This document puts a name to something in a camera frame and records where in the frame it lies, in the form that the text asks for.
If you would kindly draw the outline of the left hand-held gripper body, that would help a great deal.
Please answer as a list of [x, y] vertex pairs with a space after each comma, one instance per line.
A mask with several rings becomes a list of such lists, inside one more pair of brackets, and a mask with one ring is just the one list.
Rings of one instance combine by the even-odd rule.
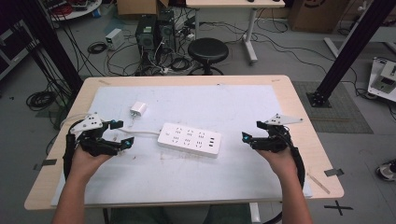
[[109, 129], [104, 126], [98, 114], [92, 114], [85, 119], [75, 122], [66, 135], [67, 156], [73, 156], [77, 145], [92, 156], [119, 154], [119, 142], [109, 141], [103, 138], [104, 132]]

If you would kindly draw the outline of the person's right hand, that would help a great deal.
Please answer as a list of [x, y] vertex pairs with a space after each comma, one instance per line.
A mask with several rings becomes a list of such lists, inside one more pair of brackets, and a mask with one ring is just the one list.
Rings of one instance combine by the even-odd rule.
[[258, 150], [258, 153], [269, 162], [280, 180], [297, 177], [297, 168], [288, 147], [277, 153], [265, 150]]

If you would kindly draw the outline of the person's left hand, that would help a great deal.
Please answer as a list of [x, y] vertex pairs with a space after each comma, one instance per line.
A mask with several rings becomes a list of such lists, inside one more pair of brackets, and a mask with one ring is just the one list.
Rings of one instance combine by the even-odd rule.
[[109, 159], [109, 155], [92, 156], [82, 147], [77, 147], [67, 181], [86, 185], [99, 167]]

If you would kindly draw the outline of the white charger plug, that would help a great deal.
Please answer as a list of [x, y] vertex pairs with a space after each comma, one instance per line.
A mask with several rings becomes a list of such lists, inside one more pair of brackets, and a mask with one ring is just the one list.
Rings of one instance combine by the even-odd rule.
[[146, 112], [147, 108], [147, 104], [142, 102], [135, 102], [132, 105], [130, 112], [133, 117], [141, 117]]

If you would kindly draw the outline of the white table mat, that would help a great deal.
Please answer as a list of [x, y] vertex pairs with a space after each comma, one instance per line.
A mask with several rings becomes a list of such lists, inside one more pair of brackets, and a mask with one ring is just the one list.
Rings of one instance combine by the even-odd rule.
[[[133, 117], [135, 102], [148, 105]], [[85, 204], [213, 203], [278, 200], [281, 189], [268, 162], [242, 133], [263, 136], [256, 121], [281, 113], [269, 85], [186, 87], [102, 87], [89, 108], [104, 120], [122, 120], [134, 144], [105, 164], [90, 180]], [[158, 144], [166, 123], [221, 134], [216, 158], [177, 151]]]

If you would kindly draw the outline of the white power supply box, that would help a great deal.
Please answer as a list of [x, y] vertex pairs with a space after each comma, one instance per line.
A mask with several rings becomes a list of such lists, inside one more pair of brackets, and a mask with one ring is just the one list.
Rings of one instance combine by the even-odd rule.
[[119, 28], [114, 29], [106, 36], [107, 46], [111, 50], [117, 50], [124, 42], [123, 31]]

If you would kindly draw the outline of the black round stool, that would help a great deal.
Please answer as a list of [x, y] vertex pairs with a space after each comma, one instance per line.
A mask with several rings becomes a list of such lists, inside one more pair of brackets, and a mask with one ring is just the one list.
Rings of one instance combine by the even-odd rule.
[[204, 71], [205, 76], [212, 75], [213, 70], [223, 75], [218, 68], [213, 67], [213, 64], [224, 61], [229, 55], [229, 49], [222, 41], [205, 37], [191, 41], [188, 46], [188, 54], [193, 60], [201, 64], [190, 70], [189, 76], [192, 76], [199, 69]]

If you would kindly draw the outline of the black metal stand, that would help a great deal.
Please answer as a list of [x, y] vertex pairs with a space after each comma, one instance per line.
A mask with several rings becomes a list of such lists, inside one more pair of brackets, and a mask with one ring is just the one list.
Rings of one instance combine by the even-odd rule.
[[306, 94], [312, 107], [329, 105], [332, 92], [395, 7], [396, 0], [374, 0], [367, 8], [325, 78], [314, 92]]
[[58, 36], [50, 26], [46, 10], [39, 0], [0, 0], [0, 15], [5, 23], [23, 20], [34, 37], [44, 47], [52, 62], [64, 78], [73, 95], [80, 91], [83, 81], [66, 54]]

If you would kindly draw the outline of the black tape cross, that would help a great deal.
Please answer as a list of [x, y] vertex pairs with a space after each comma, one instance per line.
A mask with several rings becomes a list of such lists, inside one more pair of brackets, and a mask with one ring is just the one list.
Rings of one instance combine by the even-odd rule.
[[324, 208], [337, 210], [340, 216], [342, 216], [344, 214], [345, 210], [353, 211], [353, 208], [351, 206], [343, 206], [337, 200], [334, 201], [334, 204], [324, 205]]

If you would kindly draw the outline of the black computer tower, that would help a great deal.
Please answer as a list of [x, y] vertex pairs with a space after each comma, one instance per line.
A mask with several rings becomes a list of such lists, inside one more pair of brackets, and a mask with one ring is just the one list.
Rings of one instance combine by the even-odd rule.
[[163, 52], [173, 52], [176, 49], [174, 11], [162, 10], [158, 17], [158, 25], [163, 43]]
[[141, 76], [145, 75], [149, 68], [156, 63], [156, 50], [158, 47], [156, 22], [156, 15], [142, 15], [135, 31], [140, 54], [139, 73]]

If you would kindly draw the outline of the grey equipment rack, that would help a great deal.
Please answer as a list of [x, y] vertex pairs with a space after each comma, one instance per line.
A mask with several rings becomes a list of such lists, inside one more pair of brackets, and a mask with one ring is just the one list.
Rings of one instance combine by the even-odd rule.
[[10, 28], [0, 26], [0, 80], [29, 54], [30, 47], [34, 49], [35, 46], [36, 39], [23, 20]]

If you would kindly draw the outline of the round white table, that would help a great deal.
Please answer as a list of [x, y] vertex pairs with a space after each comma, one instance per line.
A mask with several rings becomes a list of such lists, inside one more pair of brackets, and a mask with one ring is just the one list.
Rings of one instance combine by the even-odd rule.
[[72, 20], [94, 12], [102, 0], [39, 0], [53, 21]]

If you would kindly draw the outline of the person's shoe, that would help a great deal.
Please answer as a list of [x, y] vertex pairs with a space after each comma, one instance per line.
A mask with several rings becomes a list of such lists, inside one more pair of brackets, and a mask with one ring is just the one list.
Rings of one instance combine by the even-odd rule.
[[381, 164], [375, 172], [382, 180], [396, 181], [396, 159]]

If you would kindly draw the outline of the large cardboard box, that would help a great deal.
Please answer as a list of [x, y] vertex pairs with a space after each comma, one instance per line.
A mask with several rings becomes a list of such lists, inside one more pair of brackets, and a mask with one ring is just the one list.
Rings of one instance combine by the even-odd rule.
[[288, 22], [296, 32], [331, 33], [350, 0], [294, 0]]

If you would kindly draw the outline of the white desk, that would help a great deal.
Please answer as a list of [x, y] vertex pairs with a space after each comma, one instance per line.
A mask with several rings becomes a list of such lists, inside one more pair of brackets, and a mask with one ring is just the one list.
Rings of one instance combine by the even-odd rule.
[[258, 61], [256, 52], [251, 44], [257, 10], [260, 8], [282, 8], [285, 6], [283, 0], [186, 0], [186, 6], [195, 10], [195, 36], [199, 34], [199, 23], [203, 16], [202, 10], [220, 14], [228, 11], [238, 13], [240, 10], [249, 10], [248, 28], [242, 35], [243, 44], [247, 50], [249, 64]]

